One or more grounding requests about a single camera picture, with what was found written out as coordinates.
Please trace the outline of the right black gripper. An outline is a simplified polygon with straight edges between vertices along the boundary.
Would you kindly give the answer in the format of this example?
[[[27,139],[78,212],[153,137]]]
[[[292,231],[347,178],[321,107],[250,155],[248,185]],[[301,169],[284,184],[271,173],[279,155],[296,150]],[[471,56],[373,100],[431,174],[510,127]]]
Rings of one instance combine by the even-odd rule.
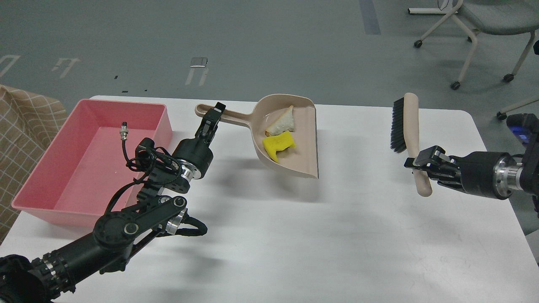
[[[447,188],[461,188],[462,192],[479,197],[504,200],[512,195],[500,170],[515,166],[509,153],[475,151],[465,157],[445,154],[440,146],[421,150],[412,169],[416,188],[429,188],[430,181]]]

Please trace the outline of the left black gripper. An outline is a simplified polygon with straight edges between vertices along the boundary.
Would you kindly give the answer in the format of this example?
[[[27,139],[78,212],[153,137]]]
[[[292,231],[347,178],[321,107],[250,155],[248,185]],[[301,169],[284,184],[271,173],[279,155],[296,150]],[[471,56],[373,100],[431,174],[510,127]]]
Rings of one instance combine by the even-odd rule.
[[[202,117],[195,138],[183,139],[172,153],[172,157],[190,163],[197,169],[196,180],[203,178],[210,166],[210,144],[218,129],[218,123],[226,105],[217,102]]]

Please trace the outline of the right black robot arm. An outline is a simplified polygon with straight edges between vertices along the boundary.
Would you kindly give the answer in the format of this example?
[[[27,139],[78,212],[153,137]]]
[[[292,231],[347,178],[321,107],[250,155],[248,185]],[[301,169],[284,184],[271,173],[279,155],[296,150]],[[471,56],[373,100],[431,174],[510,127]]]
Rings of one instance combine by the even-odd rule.
[[[534,114],[514,114],[505,121],[524,146],[523,154],[475,151],[456,157],[446,155],[440,146],[432,146],[408,158],[404,167],[423,171],[443,187],[474,196],[505,200],[514,191],[523,191],[531,195],[538,208],[538,118]]]

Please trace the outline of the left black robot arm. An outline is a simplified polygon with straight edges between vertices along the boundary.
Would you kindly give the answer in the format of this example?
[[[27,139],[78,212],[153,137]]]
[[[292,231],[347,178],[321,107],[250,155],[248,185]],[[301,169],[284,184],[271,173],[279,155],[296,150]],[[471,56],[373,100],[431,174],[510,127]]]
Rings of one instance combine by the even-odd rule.
[[[63,292],[74,292],[77,283],[96,272],[124,271],[155,238],[206,234],[206,225],[187,213],[183,194],[191,180],[208,170],[213,159],[210,144],[225,109],[221,102],[211,107],[194,138],[181,140],[173,153],[145,138],[129,158],[128,124],[123,122],[120,138],[126,166],[142,176],[113,195],[91,233],[32,261],[21,255],[2,257],[2,303],[50,303]]]

